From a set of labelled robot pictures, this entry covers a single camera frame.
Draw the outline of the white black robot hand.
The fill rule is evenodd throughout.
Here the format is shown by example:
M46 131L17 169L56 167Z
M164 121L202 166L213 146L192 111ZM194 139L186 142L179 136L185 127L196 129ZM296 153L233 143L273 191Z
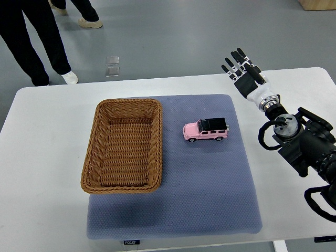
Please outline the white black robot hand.
M243 50L237 48L237 50L232 51L230 54L243 72L227 57L225 61L231 70L225 65L221 65L221 68L231 80L236 80L234 86L240 94L248 101L253 102L258 109L268 109L272 105L278 104L279 98L272 92L270 82L268 82L268 79L265 82L263 76L252 66L252 61L246 56Z

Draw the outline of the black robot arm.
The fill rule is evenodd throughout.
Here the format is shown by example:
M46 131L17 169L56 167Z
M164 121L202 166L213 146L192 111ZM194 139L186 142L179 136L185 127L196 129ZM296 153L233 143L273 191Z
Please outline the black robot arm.
M289 114L280 103L280 95L271 90L262 71L237 48L226 58L222 69L233 81L239 93L253 102L268 118L258 133L259 144L278 153L301 177L312 167L327 182L321 189L311 188L306 195L320 192L325 201L335 207L335 137L332 125L314 113L300 107Z

